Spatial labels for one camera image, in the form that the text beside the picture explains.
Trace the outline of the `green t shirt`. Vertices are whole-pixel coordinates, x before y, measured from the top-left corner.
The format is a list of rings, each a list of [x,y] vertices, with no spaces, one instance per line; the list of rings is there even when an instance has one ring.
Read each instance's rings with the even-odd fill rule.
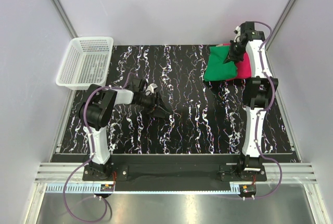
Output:
[[[225,63],[229,46],[210,46],[208,64],[203,76],[205,82],[225,81],[237,76],[237,67],[233,62]]]

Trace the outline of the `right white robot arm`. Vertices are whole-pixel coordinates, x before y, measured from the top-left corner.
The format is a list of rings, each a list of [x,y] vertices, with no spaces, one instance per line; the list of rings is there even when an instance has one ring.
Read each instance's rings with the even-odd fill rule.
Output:
[[[235,165],[220,167],[220,176],[225,181],[265,181],[263,163],[273,158],[266,157],[261,148],[263,124],[266,112],[275,99],[278,79],[274,78],[268,66],[266,42],[263,31],[255,28],[256,22],[246,21],[235,29],[235,38],[230,42],[225,63],[238,63],[247,54],[250,61],[251,77],[246,80],[242,103],[246,107],[247,125],[245,142]]]

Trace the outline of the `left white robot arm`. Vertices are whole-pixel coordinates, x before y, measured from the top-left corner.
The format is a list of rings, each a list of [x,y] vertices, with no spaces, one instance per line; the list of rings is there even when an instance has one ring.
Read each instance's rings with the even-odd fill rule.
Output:
[[[171,111],[163,102],[158,86],[137,77],[124,88],[92,84],[86,91],[78,110],[78,117],[87,134],[90,155],[84,163],[84,180],[107,180],[114,177],[111,154],[108,151],[107,129],[116,105],[138,105],[153,118],[167,118]]]

